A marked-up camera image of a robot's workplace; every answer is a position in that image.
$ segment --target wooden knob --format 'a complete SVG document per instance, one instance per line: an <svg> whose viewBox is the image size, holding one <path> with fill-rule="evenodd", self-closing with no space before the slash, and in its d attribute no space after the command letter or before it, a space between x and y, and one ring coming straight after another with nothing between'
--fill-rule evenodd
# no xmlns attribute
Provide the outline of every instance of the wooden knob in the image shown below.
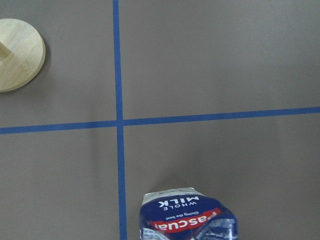
<svg viewBox="0 0 320 240"><path fill-rule="evenodd" d="M18 19L0 19L0 92L30 82L45 56L45 43L33 26Z"/></svg>

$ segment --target wooden handle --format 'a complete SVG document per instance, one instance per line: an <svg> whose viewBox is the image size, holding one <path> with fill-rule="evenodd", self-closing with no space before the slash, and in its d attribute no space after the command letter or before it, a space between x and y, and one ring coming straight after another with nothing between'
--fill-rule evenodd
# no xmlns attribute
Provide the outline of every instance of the wooden handle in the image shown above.
<svg viewBox="0 0 320 240"><path fill-rule="evenodd" d="M5 45L0 42L0 62L2 62L8 55L11 53L11 51L6 48Z"/></svg>

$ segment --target horizontal blue line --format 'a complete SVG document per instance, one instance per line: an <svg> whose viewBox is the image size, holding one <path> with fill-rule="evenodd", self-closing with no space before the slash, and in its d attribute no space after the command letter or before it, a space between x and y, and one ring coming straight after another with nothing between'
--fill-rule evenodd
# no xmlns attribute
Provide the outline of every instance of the horizontal blue line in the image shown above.
<svg viewBox="0 0 320 240"><path fill-rule="evenodd" d="M0 128L0 135L75 130L75 129L108 128L108 127L115 127L116 125L117 125L117 121L111 120L111 121L90 121L90 122L34 125L34 126L13 126L13 127Z"/></svg>
<svg viewBox="0 0 320 240"><path fill-rule="evenodd" d="M214 113L202 115L187 116L168 116L168 117L152 117L123 120L124 126L151 125L151 124L170 124L185 122L200 122L226 119L244 119L244 118L261 118L272 116L301 115L320 113L320 107L290 108L277 110L259 110L259 111L239 111L228 113Z"/></svg>
<svg viewBox="0 0 320 240"><path fill-rule="evenodd" d="M317 106L317 107L289 108L289 109L276 109L276 110L239 111L239 112L214 113L214 114L203 114L203 115L165 116L165 117L127 119L127 120L123 120L123 125L136 126L136 125L151 125L151 124L170 124L170 123L261 118L261 117L319 114L319 113L320 113L320 106ZM76 130L76 129L109 128L109 127L116 127L116 126L117 126L117 121L110 120L110 121L91 121L91 122L62 123L62 124L34 125L34 126L13 126L13 127L2 127L2 128L0 127L0 135Z"/></svg>

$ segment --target gray surface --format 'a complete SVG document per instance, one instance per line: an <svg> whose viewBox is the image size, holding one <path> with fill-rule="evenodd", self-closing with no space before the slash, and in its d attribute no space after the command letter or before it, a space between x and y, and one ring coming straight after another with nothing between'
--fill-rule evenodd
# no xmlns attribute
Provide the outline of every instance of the gray surface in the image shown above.
<svg viewBox="0 0 320 240"><path fill-rule="evenodd" d="M116 119L112 1L2 0L47 47L0 128ZM318 0L120 0L125 119L320 106ZM128 240L145 193L195 187L244 240L320 236L320 114L124 128ZM0 239L119 239L115 128L0 136Z"/></svg>
<svg viewBox="0 0 320 240"><path fill-rule="evenodd" d="M318 0L120 1L124 117L318 106Z"/></svg>
<svg viewBox="0 0 320 240"><path fill-rule="evenodd" d="M119 237L114 128L0 139L2 240Z"/></svg>
<svg viewBox="0 0 320 240"><path fill-rule="evenodd" d="M46 45L38 76L0 94L0 127L114 120L110 1L1 0L0 19L33 25Z"/></svg>
<svg viewBox="0 0 320 240"><path fill-rule="evenodd" d="M230 208L240 239L318 239L319 121L317 114L126 127L128 239L139 237L145 193L181 187Z"/></svg>

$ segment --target light wood object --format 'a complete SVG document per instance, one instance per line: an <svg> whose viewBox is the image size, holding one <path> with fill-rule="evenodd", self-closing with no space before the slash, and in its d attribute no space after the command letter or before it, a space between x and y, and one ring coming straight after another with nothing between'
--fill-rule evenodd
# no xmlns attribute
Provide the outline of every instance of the light wood object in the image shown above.
<svg viewBox="0 0 320 240"><path fill-rule="evenodd" d="M30 82L45 56L45 43L33 26L18 19L0 19L0 92Z"/></svg>

